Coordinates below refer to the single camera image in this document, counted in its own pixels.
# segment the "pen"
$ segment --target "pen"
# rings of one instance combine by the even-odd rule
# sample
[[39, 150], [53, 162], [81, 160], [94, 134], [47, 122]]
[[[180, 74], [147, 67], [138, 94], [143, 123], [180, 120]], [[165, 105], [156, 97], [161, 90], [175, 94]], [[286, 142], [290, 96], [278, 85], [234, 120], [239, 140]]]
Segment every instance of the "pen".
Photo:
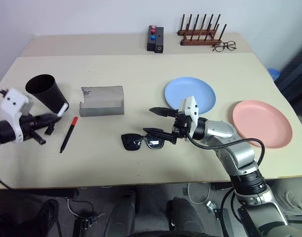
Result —
[[62, 153], [62, 151], [65, 149], [65, 147], [67, 145], [68, 140], [69, 140], [69, 138], [71, 136], [71, 133], [72, 133], [72, 131], [73, 131], [75, 125], [76, 125], [76, 121], [77, 121], [77, 117], [74, 117], [74, 119], [73, 119], [73, 121], [71, 123], [71, 126], [70, 126], [70, 128], [68, 130], [68, 133], [67, 133], [66, 137], [64, 138], [64, 141], [63, 141], [62, 146], [60, 148], [60, 153]]

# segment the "table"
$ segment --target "table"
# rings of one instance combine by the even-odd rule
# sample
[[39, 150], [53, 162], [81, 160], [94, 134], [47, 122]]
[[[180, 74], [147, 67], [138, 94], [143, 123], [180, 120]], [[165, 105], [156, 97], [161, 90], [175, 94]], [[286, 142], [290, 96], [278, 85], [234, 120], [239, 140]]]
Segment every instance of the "table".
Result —
[[[126, 151], [124, 133], [144, 134], [143, 127], [171, 132], [173, 118], [148, 111], [167, 107], [164, 88], [172, 79], [190, 76], [214, 89], [215, 107], [204, 117], [231, 121], [234, 106], [242, 100], [261, 100], [279, 109], [290, 121], [293, 138], [281, 149], [266, 149], [260, 170], [265, 178], [302, 175], [302, 125], [255, 54], [194, 53], [147, 55], [25, 56], [15, 60], [0, 88], [25, 91], [26, 82], [51, 74], [70, 103], [53, 134], [43, 135], [45, 145], [34, 140], [8, 143], [0, 148], [0, 178], [17, 188], [85, 187], [123, 184], [229, 181], [214, 151], [197, 149], [179, 140], [159, 150], [143, 144]], [[82, 86], [122, 85], [125, 115], [79, 118], [62, 154], [59, 149], [83, 101]], [[36, 98], [33, 115], [49, 110]], [[256, 157], [260, 148], [253, 146]]]

